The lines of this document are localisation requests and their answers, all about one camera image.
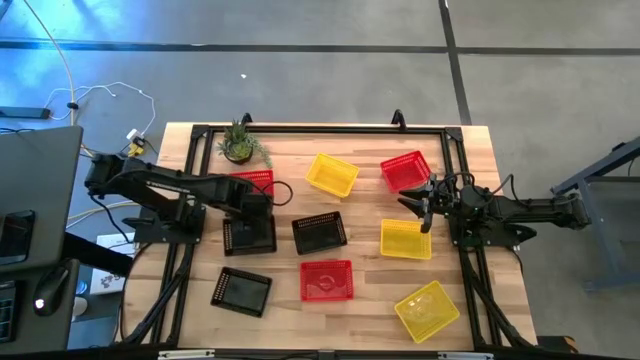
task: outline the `plant pot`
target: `plant pot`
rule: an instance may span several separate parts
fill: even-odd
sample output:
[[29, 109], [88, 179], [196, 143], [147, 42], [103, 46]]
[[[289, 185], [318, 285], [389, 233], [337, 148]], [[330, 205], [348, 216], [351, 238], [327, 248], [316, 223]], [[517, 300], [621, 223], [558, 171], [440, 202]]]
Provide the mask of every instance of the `plant pot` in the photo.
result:
[[251, 160], [252, 156], [253, 156], [253, 147], [251, 147], [251, 151], [249, 152], [249, 155], [244, 159], [232, 159], [232, 158], [229, 157], [229, 155], [227, 155], [227, 153], [224, 153], [224, 157], [226, 157], [227, 160], [231, 161], [232, 163], [234, 163], [236, 165], [242, 165], [242, 164], [248, 162], [249, 160]]

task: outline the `white cable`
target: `white cable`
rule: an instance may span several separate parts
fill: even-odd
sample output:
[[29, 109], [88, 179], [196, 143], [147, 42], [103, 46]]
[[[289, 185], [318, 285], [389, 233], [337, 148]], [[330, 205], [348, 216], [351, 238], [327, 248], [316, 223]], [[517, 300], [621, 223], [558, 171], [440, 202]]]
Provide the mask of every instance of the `white cable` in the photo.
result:
[[[60, 46], [58, 46], [58, 43], [56, 42], [56, 40], [53, 38], [53, 36], [51, 35], [51, 33], [49, 32], [47, 27], [42, 22], [42, 20], [40, 20], [40, 17], [38, 16], [38, 14], [36, 14], [36, 11], [33, 10], [33, 8], [31, 7], [31, 4], [29, 4], [29, 1], [27, 1], [27, 0], [23, 0], [23, 1], [24, 1], [24, 4], [27, 5], [29, 10], [31, 10], [31, 13], [36, 18], [36, 20], [38, 20], [38, 22], [42, 26], [42, 29], [44, 30], [44, 32], [47, 33], [47, 36], [49, 36], [49, 39], [53, 43], [53, 46], [55, 46], [56, 50], [58, 50], [58, 54], [60, 54], [60, 58], [62, 58], [62, 62], [64, 63], [64, 68], [67, 71], [67, 77], [69, 78], [69, 87], [71, 89], [73, 89], [73, 77], [71, 76], [71, 70], [69, 70], [69, 64], [67, 63], [67, 59], [64, 57], [64, 54], [62, 53], [62, 50], [60, 50]], [[76, 102], [76, 94], [75, 94], [75, 91], [73, 91], [73, 90], [71, 91], [71, 102], [72, 103]], [[71, 112], [71, 125], [73, 125], [74, 122], [75, 122], [74, 109], [71, 109], [70, 112]]]
[[[56, 47], [56, 50], [58, 50], [58, 54], [60, 54], [60, 58], [62, 59], [62, 62], [64, 63], [64, 69], [67, 71], [67, 78], [69, 78], [69, 88], [71, 89], [71, 102], [73, 104], [76, 103], [76, 92], [73, 87], [73, 76], [71, 76], [71, 70], [69, 69], [69, 64], [67, 63], [67, 58], [64, 57], [64, 54], [62, 53], [62, 50], [60, 49], [60, 46], [58, 46], [58, 42], [56, 42], [56, 39], [53, 38], [53, 36], [51, 35], [51, 33], [49, 32], [49, 29], [47, 29], [47, 27], [44, 25], [44, 23], [42, 22], [42, 20], [40, 19], [40, 17], [38, 16], [38, 14], [36, 13], [35, 10], [33, 10], [33, 8], [31, 7], [31, 4], [29, 4], [29, 1], [27, 0], [22, 0], [24, 1], [24, 4], [27, 5], [27, 7], [29, 8], [29, 10], [31, 11], [31, 13], [33, 14], [33, 16], [36, 18], [36, 20], [38, 20], [38, 22], [40, 23], [40, 26], [42, 26], [42, 29], [44, 30], [44, 32], [47, 33], [47, 36], [49, 37], [49, 40], [51, 40], [51, 42], [53, 43], [53, 46]], [[71, 108], [69, 110], [69, 113], [71, 114], [71, 126], [75, 125], [75, 109]], [[87, 155], [89, 155], [90, 157], [93, 157], [93, 153], [91, 153], [91, 151], [87, 150], [87, 147], [84, 145], [84, 143], [80, 143], [80, 148], [87, 153]]]
[[[122, 81], [116, 81], [116, 82], [108, 84], [108, 85], [80, 86], [80, 87], [76, 88], [75, 91], [78, 91], [78, 90], [81, 90], [81, 89], [86, 89], [87, 90], [85, 93], [80, 95], [80, 97], [78, 97], [78, 101], [80, 101], [80, 99], [85, 97], [93, 89], [105, 89], [105, 90], [107, 90], [109, 92], [109, 95], [111, 95], [112, 97], [116, 97], [116, 94], [111, 92], [111, 90], [109, 89], [110, 87], [115, 86], [115, 85], [121, 85], [121, 86], [129, 88], [131, 90], [137, 91], [140, 95], [142, 95], [145, 98], [151, 100], [151, 112], [152, 112], [153, 115], [151, 116], [151, 120], [149, 120], [149, 123], [147, 123], [147, 126], [141, 132], [141, 134], [144, 136], [144, 134], [147, 132], [147, 130], [149, 130], [149, 127], [151, 127], [153, 122], [156, 120], [156, 101], [155, 101], [155, 99], [153, 97], [145, 94], [144, 91], [138, 89], [137, 87], [131, 86], [131, 85], [126, 84], [126, 83], [123, 83]], [[51, 94], [49, 94], [49, 98], [47, 99], [47, 102], [44, 105], [44, 107], [49, 106], [49, 104], [51, 103], [51, 99], [53, 98], [53, 94], [55, 94], [58, 91], [69, 91], [69, 90], [70, 89], [58, 88], [58, 89], [54, 89], [53, 91], [51, 91]], [[64, 116], [58, 117], [58, 118], [51, 116], [51, 119], [64, 120], [64, 119], [67, 118], [67, 116], [69, 116], [70, 113], [71, 113], [71, 111], [67, 112]]]
[[[123, 206], [140, 206], [140, 205], [134, 203], [133, 201], [122, 201], [122, 202], [118, 202], [118, 203], [109, 204], [109, 205], [107, 205], [107, 208], [109, 210], [113, 210], [115, 208], [119, 208], [119, 207], [123, 207]], [[92, 215], [95, 215], [95, 214], [97, 214], [99, 212], [102, 212], [102, 211], [105, 211], [105, 210], [103, 208], [95, 208], [95, 209], [92, 209], [92, 210], [85, 211], [84, 213], [80, 213], [78, 215], [69, 216], [69, 220], [70, 220], [70, 219], [76, 218], [78, 216], [84, 215], [80, 219], [72, 222], [71, 224], [68, 224], [66, 229], [69, 229], [69, 228], [71, 228], [73, 226], [76, 226], [80, 222], [84, 221], [86, 218], [88, 218], [88, 217], [90, 217]]]

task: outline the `concrete floor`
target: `concrete floor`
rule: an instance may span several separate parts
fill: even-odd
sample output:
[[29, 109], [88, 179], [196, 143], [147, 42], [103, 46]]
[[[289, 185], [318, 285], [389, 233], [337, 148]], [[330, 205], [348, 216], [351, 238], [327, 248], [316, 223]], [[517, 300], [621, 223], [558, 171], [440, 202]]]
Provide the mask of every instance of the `concrete floor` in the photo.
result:
[[[446, 44], [437, 0], [32, 0], [54, 36], [69, 40], [211, 44]], [[634, 0], [449, 0], [458, 46], [640, 47]], [[44, 38], [21, 1], [0, 20], [0, 38]], [[460, 124], [446, 54], [157, 53], [67, 51], [76, 86], [124, 81], [156, 99], [149, 138], [168, 121], [218, 121], [251, 112], [256, 121], [386, 123], [401, 108], [413, 124]], [[68, 87], [54, 51], [0, 50], [0, 103], [42, 106]], [[640, 57], [461, 56], [475, 125], [492, 134], [503, 176], [522, 197], [548, 189], [640, 135]], [[151, 117], [127, 89], [85, 98], [85, 143], [115, 152]], [[64, 111], [67, 99], [51, 106]], [[52, 127], [66, 121], [0, 120]], [[145, 155], [154, 160], [153, 155]], [[71, 213], [93, 204], [78, 169]], [[120, 219], [134, 208], [114, 211]], [[586, 294], [601, 260], [589, 229], [539, 226], [524, 244], [525, 280], [540, 335], [571, 335], [582, 352], [640, 357], [640, 289]], [[104, 214], [73, 229], [89, 239], [113, 233]], [[90, 299], [70, 347], [107, 344], [118, 296]], [[85, 329], [95, 331], [87, 337]]]

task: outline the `wooden table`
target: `wooden table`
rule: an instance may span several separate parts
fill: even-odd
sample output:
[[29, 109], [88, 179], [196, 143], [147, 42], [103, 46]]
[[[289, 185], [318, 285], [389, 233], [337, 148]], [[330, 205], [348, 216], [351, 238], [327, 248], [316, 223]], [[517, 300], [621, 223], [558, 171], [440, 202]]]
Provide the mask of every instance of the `wooden table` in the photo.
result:
[[[167, 124], [158, 165], [184, 168], [192, 123]], [[463, 127], [470, 171], [477, 183], [496, 188], [500, 183], [487, 127]], [[398, 259], [380, 255], [381, 219], [416, 220], [396, 201], [380, 173], [380, 162], [420, 150], [431, 170], [444, 176], [438, 137], [431, 135], [373, 134], [258, 134], [270, 150], [277, 180], [289, 183], [295, 196], [274, 208], [278, 251], [271, 254], [225, 257], [222, 245], [223, 214], [207, 210], [202, 242], [196, 248], [180, 336], [180, 347], [284, 348], [342, 350], [470, 350], [469, 318], [465, 304], [460, 260], [451, 245], [442, 216], [434, 216], [431, 260]], [[215, 142], [222, 138], [217, 134]], [[319, 152], [336, 156], [360, 168], [351, 194], [344, 199], [311, 186], [305, 175]], [[454, 164], [457, 166], [455, 151]], [[194, 169], [199, 169], [196, 161]], [[229, 173], [265, 169], [260, 156], [242, 166], [215, 151], [210, 172]], [[276, 201], [286, 199], [276, 188]], [[291, 221], [339, 210], [348, 245], [298, 256]], [[133, 330], [158, 296], [166, 258], [166, 245], [151, 246], [136, 263], [125, 297], [125, 333]], [[347, 302], [303, 303], [299, 295], [299, 264], [303, 261], [350, 259], [355, 298]], [[493, 292], [510, 321], [530, 342], [535, 332], [520, 266], [504, 249], [488, 248], [487, 261]], [[273, 279], [267, 308], [254, 318], [209, 305], [222, 266], [239, 268]], [[422, 344], [415, 344], [393, 306], [433, 280], [438, 280], [460, 311], [460, 317]], [[485, 339], [489, 338], [486, 312], [477, 299]], [[173, 303], [165, 318], [168, 334]]]

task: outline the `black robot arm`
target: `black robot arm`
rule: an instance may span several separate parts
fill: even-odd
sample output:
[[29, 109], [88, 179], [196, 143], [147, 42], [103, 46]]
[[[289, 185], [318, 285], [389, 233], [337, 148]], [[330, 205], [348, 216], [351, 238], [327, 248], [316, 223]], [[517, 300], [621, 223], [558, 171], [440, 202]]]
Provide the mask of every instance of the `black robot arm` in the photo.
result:
[[444, 215], [461, 229], [461, 245], [518, 246], [536, 235], [535, 230], [518, 225], [521, 223], [552, 223], [571, 229], [590, 224], [577, 194], [512, 200], [473, 183], [457, 189], [455, 177], [438, 181], [435, 175], [425, 185], [400, 194], [404, 198], [398, 201], [423, 219], [422, 232], [431, 229], [433, 214]]
[[85, 180], [90, 196], [122, 195], [155, 212], [164, 223], [184, 223], [190, 211], [179, 211], [179, 201], [168, 199], [152, 188], [187, 194], [196, 203], [220, 209], [232, 217], [271, 216], [272, 199], [253, 192], [255, 185], [248, 180], [224, 174], [188, 175], [118, 155], [96, 154], [92, 163]]

